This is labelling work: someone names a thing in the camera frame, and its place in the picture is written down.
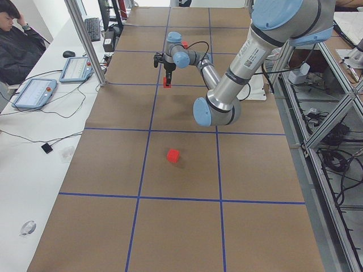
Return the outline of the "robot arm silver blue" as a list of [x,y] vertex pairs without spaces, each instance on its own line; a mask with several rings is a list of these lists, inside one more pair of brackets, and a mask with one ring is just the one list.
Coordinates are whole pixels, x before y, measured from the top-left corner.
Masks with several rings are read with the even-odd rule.
[[196,66],[208,88],[205,97],[193,104],[193,116],[200,126],[234,123],[240,116],[237,98],[243,87],[275,48],[316,44],[332,35],[335,1],[251,1],[251,24],[245,43],[223,76],[216,72],[206,53],[186,49],[182,36],[170,32],[166,50],[155,54],[154,65],[163,64],[166,86],[176,68]]

